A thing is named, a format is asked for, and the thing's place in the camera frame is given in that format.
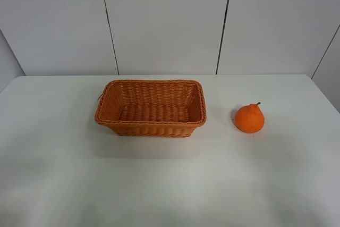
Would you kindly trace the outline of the orange fruit with stem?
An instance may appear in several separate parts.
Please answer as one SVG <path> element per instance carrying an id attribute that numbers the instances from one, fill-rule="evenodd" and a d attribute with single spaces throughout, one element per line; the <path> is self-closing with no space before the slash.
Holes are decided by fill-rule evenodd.
<path id="1" fill-rule="evenodd" d="M 244 133 L 256 133 L 265 125 L 265 117 L 259 107 L 261 102 L 242 106 L 234 116 L 235 126 Z"/>

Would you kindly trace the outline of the orange woven wicker basket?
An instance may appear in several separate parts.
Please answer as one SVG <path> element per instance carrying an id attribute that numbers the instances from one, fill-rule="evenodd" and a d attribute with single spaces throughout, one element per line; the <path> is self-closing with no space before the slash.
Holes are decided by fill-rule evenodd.
<path id="1" fill-rule="evenodd" d="M 207 119 L 202 86 L 194 80 L 114 80 L 95 113 L 119 136 L 185 138 Z"/>

